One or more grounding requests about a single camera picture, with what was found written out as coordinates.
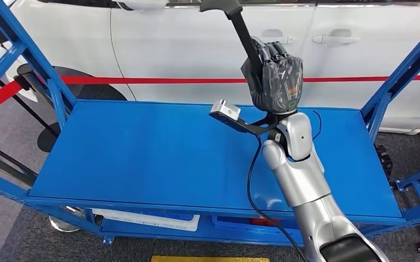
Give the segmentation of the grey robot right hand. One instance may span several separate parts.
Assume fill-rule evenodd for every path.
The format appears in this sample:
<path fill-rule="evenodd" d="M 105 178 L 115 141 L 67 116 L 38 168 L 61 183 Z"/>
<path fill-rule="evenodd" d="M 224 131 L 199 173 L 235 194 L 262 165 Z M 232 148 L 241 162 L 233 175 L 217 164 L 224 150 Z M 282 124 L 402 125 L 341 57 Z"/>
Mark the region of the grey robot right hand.
<path fill-rule="evenodd" d="M 296 111 L 303 87 L 302 59 L 289 54 L 278 41 L 264 43 L 255 36 L 251 40 L 262 68 L 256 70 L 246 59 L 241 71 L 253 105 L 277 115 Z"/>

